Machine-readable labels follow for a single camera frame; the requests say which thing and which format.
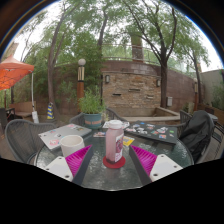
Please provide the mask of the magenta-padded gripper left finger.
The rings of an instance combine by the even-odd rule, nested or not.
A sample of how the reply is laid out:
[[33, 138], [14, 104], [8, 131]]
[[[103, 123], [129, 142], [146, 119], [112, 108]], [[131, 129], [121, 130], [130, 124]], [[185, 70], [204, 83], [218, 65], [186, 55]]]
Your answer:
[[92, 156], [93, 149], [89, 145], [67, 157], [58, 156], [45, 170], [76, 185], [81, 185]]

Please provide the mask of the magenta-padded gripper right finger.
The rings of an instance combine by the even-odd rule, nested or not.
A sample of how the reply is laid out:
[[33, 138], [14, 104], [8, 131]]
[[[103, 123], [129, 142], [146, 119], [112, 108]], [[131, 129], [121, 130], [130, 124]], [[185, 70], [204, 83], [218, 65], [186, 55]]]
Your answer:
[[134, 145], [130, 146], [129, 155], [143, 186], [182, 169], [165, 154], [155, 155]]

